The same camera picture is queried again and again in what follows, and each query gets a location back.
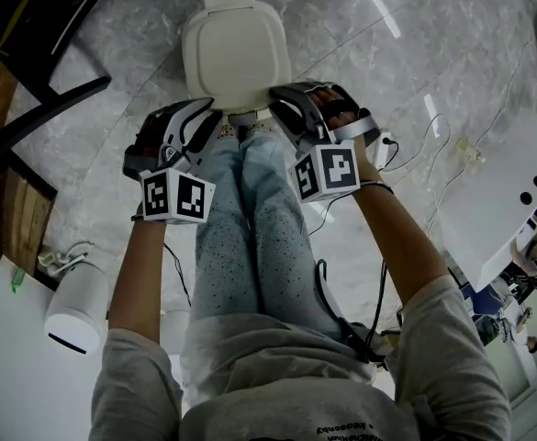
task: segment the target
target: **strap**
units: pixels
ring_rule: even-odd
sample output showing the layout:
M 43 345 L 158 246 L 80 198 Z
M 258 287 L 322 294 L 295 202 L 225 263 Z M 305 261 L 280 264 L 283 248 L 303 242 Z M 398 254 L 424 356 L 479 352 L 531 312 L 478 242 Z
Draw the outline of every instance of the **strap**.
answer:
M 361 181 L 360 188 L 363 188 L 363 187 L 383 187 L 385 190 L 392 193 L 393 195 L 395 194 L 392 188 L 382 180 Z

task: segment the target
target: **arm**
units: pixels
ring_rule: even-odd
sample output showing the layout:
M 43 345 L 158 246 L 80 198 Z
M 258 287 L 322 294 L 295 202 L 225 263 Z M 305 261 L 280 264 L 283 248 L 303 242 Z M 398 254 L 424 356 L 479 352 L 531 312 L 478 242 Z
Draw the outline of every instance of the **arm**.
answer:
M 109 309 L 109 329 L 131 330 L 159 343 L 165 230 L 165 224 L 134 224 Z
M 513 263 L 521 268 L 528 277 L 537 276 L 537 266 L 517 249 L 517 239 L 513 239 L 510 243 L 510 255 L 513 258 Z
M 359 159 L 361 180 L 380 180 L 365 157 Z M 403 305 L 426 284 L 448 274 L 442 257 L 398 199 L 381 187 L 363 187 L 353 196 L 380 248 Z
M 336 94 L 318 94 L 314 101 L 319 106 L 328 96 Z M 330 126 L 351 122 L 341 119 L 347 115 Z M 379 180 L 363 138 L 355 141 L 360 179 Z M 364 187 L 353 195 L 405 305 L 398 360 L 391 365 L 397 403 L 414 406 L 422 427 L 439 428 L 450 439 L 509 439 L 506 396 L 439 253 L 392 193 Z M 434 437 L 422 428 L 421 438 Z
M 178 429 L 182 392 L 158 345 L 165 229 L 141 220 L 133 226 L 109 310 L 91 441 L 163 441 Z

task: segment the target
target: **light blue jeans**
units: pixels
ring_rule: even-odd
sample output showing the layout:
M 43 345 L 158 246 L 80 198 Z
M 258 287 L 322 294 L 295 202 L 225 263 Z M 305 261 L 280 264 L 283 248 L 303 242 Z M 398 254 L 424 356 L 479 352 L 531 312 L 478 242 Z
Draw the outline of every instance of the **light blue jeans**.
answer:
M 191 319 L 264 313 L 341 339 L 316 289 L 316 266 L 282 144 L 255 131 L 216 142 L 203 179 L 217 185 L 196 232 Z

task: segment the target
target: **marble floor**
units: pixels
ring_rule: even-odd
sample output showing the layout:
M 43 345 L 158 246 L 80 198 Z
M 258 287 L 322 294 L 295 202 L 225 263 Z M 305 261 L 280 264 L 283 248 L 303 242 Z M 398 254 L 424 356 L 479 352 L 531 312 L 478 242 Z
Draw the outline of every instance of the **marble floor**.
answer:
M 483 142 L 498 142 L 520 109 L 537 110 L 537 0 L 262 1 L 284 21 L 294 77 L 338 82 L 392 132 L 400 151 L 386 180 L 443 249 L 434 195 L 464 167 L 467 157 L 456 146 L 474 145 L 488 130 Z M 123 152 L 148 113 L 187 98 L 181 28 L 201 6 L 202 0 L 101 0 L 51 85 L 67 90 L 104 69 L 113 82 L 16 147 L 59 190 L 45 242 L 59 250 L 95 243 L 112 284 L 140 201 L 139 186 L 121 173 Z M 10 116 L 34 105 L 20 86 Z M 292 160 L 292 148 L 288 153 Z M 326 205 L 303 206 L 310 230 Z M 170 227 L 166 235 L 192 288 L 195 227 Z M 350 198 L 331 208 L 312 240 L 315 256 L 329 262 L 331 290 L 345 316 L 368 324 L 381 256 Z M 162 278 L 162 307 L 184 308 L 169 255 Z M 383 314 L 392 317 L 396 306 L 389 283 Z M 384 326 L 394 324 L 390 317 Z

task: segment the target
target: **white toilet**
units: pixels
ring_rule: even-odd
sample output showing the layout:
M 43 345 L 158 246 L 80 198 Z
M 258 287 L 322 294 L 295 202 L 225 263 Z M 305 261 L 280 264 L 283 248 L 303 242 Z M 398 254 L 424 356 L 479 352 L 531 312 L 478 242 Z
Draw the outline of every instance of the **white toilet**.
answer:
M 265 109 L 268 89 L 291 82 L 283 22 L 256 0 L 205 0 L 185 24 L 183 60 L 190 96 L 226 114 Z

